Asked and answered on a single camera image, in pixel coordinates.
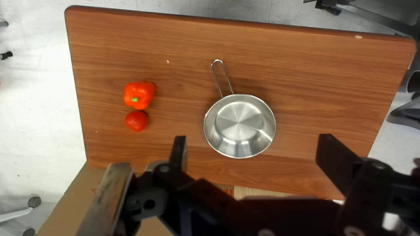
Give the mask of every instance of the stainless steel saucepan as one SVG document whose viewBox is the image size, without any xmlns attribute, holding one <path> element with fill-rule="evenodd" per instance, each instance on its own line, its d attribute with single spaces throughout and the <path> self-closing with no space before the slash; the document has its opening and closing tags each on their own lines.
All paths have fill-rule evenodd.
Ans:
<svg viewBox="0 0 420 236">
<path fill-rule="evenodd" d="M 231 94 L 225 95 L 217 74 L 224 72 Z M 213 149 L 233 158 L 249 158 L 264 152 L 276 136 L 276 116 L 259 96 L 234 93 L 224 60 L 212 62 L 213 78 L 222 98 L 207 112 L 204 132 Z"/>
</svg>

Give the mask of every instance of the gray floor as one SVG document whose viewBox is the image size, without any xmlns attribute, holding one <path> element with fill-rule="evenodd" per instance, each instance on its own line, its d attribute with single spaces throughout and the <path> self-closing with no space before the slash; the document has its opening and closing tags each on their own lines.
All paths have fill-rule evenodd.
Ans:
<svg viewBox="0 0 420 236">
<path fill-rule="evenodd" d="M 301 0 L 0 1 L 0 18 L 11 22 L 0 28 L 0 52 L 16 53 L 0 61 L 0 212 L 25 205 L 31 193 L 45 200 L 33 213 L 0 224 L 0 234 L 40 228 L 86 159 L 63 16 L 69 5 L 394 34 L 352 14 L 334 16 Z M 411 20 L 409 14 L 397 18 Z M 409 99 L 409 94 L 397 94 L 393 107 Z M 371 155 L 409 172 L 411 158 L 420 155 L 419 142 L 419 129 L 384 123 Z"/>
</svg>

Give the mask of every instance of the wooden tabletop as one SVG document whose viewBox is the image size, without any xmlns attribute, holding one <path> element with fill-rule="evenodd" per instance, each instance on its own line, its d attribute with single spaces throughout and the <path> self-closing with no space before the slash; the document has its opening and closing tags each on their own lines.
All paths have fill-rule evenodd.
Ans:
<svg viewBox="0 0 420 236">
<path fill-rule="evenodd" d="M 228 184 L 342 197 L 317 166 L 319 133 L 367 155 L 415 51 L 406 37 L 94 7 L 66 11 L 88 161 L 130 161 L 138 171 L 167 159 L 187 134 L 188 171 Z M 277 136 L 262 154 L 213 150 L 204 115 L 220 99 L 210 62 L 221 57 L 238 93 L 263 98 Z M 158 93 L 147 129 L 125 125 L 125 83 Z"/>
</svg>

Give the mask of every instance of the pot handle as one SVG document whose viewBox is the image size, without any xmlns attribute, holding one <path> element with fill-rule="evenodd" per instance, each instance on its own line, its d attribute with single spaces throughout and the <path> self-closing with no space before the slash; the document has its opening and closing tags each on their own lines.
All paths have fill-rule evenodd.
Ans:
<svg viewBox="0 0 420 236">
<path fill-rule="evenodd" d="M 220 89 L 221 96 L 225 96 L 225 94 L 224 94 L 224 89 L 222 89 L 221 82 L 220 82 L 220 77 L 217 75 L 217 70 L 222 70 L 224 79 L 228 83 L 228 87 L 229 87 L 230 93 L 234 94 L 235 91 L 234 91 L 233 83 L 231 83 L 231 81 L 230 81 L 230 78 L 228 75 L 228 69 L 226 69 L 226 65 L 225 65 L 224 60 L 214 58 L 210 66 L 212 66 L 213 79 L 216 81 L 217 86 Z"/>
</svg>

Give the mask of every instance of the cherry tomato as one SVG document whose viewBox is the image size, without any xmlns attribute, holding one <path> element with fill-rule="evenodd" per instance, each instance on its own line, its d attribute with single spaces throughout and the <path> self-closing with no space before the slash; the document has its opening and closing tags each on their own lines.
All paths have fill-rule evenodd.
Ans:
<svg viewBox="0 0 420 236">
<path fill-rule="evenodd" d="M 133 131 L 142 131 L 147 124 L 147 112 L 144 110 L 134 110 L 126 115 L 126 124 Z"/>
</svg>

